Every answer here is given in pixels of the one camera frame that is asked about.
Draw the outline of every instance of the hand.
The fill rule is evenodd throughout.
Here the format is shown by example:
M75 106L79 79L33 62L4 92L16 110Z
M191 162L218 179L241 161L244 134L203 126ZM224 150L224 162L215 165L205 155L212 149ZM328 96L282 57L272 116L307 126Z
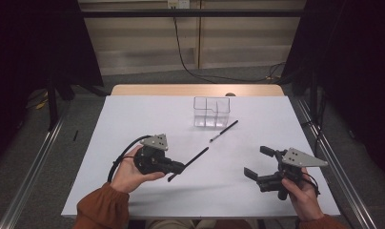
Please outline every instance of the hand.
M308 173L306 168L302 168L302 172ZM310 180L307 175L303 175L303 178ZM324 217L311 184L301 181L296 185L291 180L283 178L282 185L289 191L291 203L301 221L312 221Z
M129 153L124 155L124 159L120 163L118 170L116 171L110 184L114 190L122 193L130 193L145 181L156 180L165 176L165 174L162 172L146 175L143 175L139 172L139 170L133 164L133 157L140 148L142 148L141 145L136 146Z

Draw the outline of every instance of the black rod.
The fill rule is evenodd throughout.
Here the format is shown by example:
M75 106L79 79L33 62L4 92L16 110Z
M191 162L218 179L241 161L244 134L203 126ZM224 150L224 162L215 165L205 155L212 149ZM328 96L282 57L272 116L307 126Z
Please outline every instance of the black rod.
M314 70L312 70L312 81L311 81L311 94L310 94L310 112L312 123L318 125L317 116L317 76Z
M58 121L58 106L56 104L56 94L52 75L53 73L50 73L47 81L48 103L50 107L50 127L48 128L48 131L51 131Z
M186 169L189 165L191 165L193 162L195 162L200 156L202 156L205 152L208 151L210 147L206 147L203 151L201 151L198 155L196 155L193 159L191 159L185 166L184 169ZM168 178L168 182L172 181L173 178L175 178L177 174L173 174Z
M105 17L301 17L303 10L82 10L85 18Z

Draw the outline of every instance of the clear acrylic box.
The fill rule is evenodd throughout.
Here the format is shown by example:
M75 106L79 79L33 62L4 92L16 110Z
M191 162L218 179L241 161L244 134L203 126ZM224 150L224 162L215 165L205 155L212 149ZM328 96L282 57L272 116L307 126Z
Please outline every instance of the clear acrylic box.
M194 126L226 127L231 112L228 97L195 97L193 100Z

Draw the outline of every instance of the black cord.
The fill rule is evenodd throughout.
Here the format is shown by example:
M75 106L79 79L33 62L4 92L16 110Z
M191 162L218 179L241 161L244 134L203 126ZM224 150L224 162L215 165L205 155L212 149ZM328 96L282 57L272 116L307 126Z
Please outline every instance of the black cord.
M136 139L135 141L133 141L125 150L124 152L122 152L122 154L118 157L118 159L116 161L113 161L112 162L112 167L110 169L110 172L109 172L109 177L107 178L107 182L111 182L112 181L112 176L114 175L114 172L116 170L116 168L118 167L119 163L121 163L121 161L124 159L124 154L138 141L142 140L142 139L145 139L145 138L148 138L148 137L151 137L151 135L144 135L144 136L141 136L139 137L138 139Z
M38 93L36 95L34 95L33 97L30 97L27 99L28 102L32 101L33 99L37 98L38 96L40 96L41 94L45 94L47 92L47 90L43 90L41 93Z
M317 112L317 122L318 122L318 129L317 129L317 135L316 140L314 141L314 156L317 157L317 144L320 140L321 134L322 134L322 128L323 128L323 117L324 117L324 111L326 110L326 94L322 93L321 100L320 100L320 107Z
M269 78L270 78L270 81L269 81L269 84L272 83L272 80L273 80L273 74L275 73L275 71L280 67L280 66L283 66L285 65L285 62L282 62L282 63L279 63L279 64L275 64L275 65L272 65L269 69Z
M29 105L28 107L26 107L26 109L31 109L31 108L37 107L38 105L46 103L46 102L48 102L48 98L45 98L44 100L39 101L37 104Z
M291 83L299 74L302 74L303 71L304 71L303 68L299 67L299 68L295 69L294 71L292 71L291 73L288 73L284 77L280 77L279 79L277 79L274 82L274 84L284 85L284 84Z
M306 178L302 178L301 179L301 181L305 181L305 182L311 184L314 187L314 192L316 193L316 196L320 195L316 179L314 177L312 177L310 174L307 174L307 173L302 173L302 175L306 175L306 176L310 177L314 181L314 183L312 183L310 180L308 180Z
M312 121L307 121L307 122L304 122L304 123L300 123L300 126L301 126L302 128L304 128L304 127L306 127L306 126L308 126L308 125L310 125L310 124L312 124Z
M264 81L264 80L267 80L270 76L267 76L267 77L264 77L264 78L261 78L261 79L253 79L253 80L250 80L250 79L237 79L237 78L230 78L230 77L225 77L225 76L219 76L219 75L208 75L208 74L196 74L196 73L192 73L190 72L186 65L184 64L184 60L183 60L183 56L181 54L181 48L180 48L180 41L179 41L179 38L178 38L178 27L177 27L177 19L174 17L173 18L173 22L174 22L174 28L175 28L175 37L177 39L177 47L178 47L178 54L180 56L180 61L181 61L181 65L183 66L184 70L190 74L191 76L195 77L195 78L198 78L198 79L201 79L201 80L205 80L207 82L210 82L210 83L213 83L213 84L216 84L216 82L214 81L211 81L209 79L206 79L205 77L211 77L211 78L220 78L220 79L227 79L227 80L234 80L234 81L240 81L240 82L247 82L247 83L257 83L257 82L261 82L261 81ZM279 64L276 64L276 65L273 65L271 66L274 67L274 66L280 66L280 65L283 65L285 64L285 62L282 62L282 63L279 63Z

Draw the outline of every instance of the white table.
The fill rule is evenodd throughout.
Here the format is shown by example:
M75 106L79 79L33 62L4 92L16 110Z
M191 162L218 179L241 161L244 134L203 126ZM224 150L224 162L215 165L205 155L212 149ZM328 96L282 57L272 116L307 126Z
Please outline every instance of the white table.
M231 97L233 128L213 143L220 130L193 126L193 96L117 96L107 98L62 215L74 218L76 203L106 180L111 163L136 138L166 134L167 157L187 163L210 150L172 182L146 182L131 193L132 219L246 219L295 216L291 203L277 192L261 193L243 175L247 167L260 176L276 171L277 162L259 147L311 152L288 97ZM318 184L326 214L339 215L319 168L308 170Z

